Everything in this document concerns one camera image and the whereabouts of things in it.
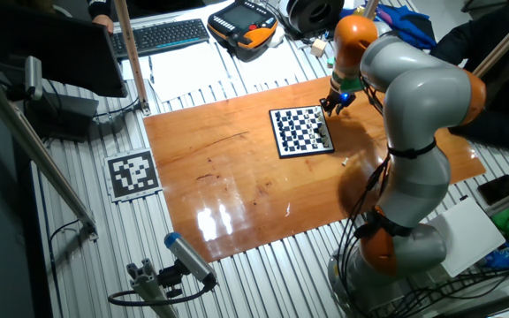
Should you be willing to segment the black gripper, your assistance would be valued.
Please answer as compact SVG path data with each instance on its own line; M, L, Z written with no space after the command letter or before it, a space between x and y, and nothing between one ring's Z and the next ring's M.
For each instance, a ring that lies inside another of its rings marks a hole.
M322 98L320 100L320 105L323 108L323 111L330 117L332 113L332 107L335 107L335 114L339 115L340 112L348 107L354 100L356 99L355 93L347 93L347 92L338 92L333 89L330 90L330 93L327 98Z

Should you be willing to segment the operator bare hand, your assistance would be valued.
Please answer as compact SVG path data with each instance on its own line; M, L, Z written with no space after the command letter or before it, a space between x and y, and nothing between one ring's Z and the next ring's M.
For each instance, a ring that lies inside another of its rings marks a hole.
M97 25L106 27L109 34L113 34L114 24L108 15L100 14L92 19L92 22Z

